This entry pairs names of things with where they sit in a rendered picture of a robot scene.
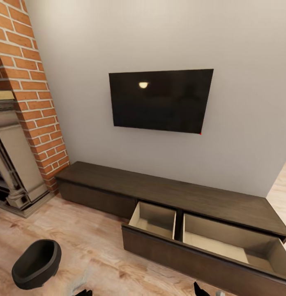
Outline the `cauldron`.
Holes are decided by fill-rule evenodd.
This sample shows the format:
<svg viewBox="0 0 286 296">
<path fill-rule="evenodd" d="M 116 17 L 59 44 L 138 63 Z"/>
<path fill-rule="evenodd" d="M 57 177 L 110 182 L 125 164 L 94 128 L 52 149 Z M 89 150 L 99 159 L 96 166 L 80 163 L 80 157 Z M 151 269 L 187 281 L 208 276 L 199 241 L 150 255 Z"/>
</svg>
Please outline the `cauldron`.
<svg viewBox="0 0 286 296">
<path fill-rule="evenodd" d="M 12 268 L 12 277 L 16 286 L 24 290 L 42 287 L 55 276 L 61 261 L 60 245 L 50 239 L 41 239 L 32 243 Z"/>
</svg>

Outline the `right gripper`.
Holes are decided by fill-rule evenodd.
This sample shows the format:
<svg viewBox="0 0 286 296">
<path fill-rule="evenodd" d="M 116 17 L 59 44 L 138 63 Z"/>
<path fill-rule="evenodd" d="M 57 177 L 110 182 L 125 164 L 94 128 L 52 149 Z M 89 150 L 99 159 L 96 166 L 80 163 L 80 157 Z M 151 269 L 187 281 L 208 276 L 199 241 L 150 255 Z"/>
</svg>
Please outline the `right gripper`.
<svg viewBox="0 0 286 296">
<path fill-rule="evenodd" d="M 210 296 L 205 290 L 201 290 L 196 282 L 194 283 L 194 288 L 196 296 Z"/>
</svg>

